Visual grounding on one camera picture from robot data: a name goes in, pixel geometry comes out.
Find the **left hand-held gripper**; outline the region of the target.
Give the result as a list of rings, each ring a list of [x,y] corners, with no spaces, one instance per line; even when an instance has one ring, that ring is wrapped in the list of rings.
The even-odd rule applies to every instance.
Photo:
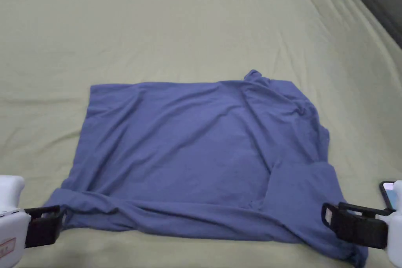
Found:
[[[60,206],[20,208],[24,186],[20,176],[0,176],[1,268],[15,267],[25,248],[52,245],[60,235]]]

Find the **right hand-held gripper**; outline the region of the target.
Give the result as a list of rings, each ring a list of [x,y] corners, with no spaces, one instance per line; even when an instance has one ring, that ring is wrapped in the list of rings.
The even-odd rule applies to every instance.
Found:
[[[374,209],[340,202],[322,205],[322,222],[340,240],[386,249],[392,264],[402,263],[402,181],[384,184],[392,209]],[[387,217],[386,222],[380,217]]]

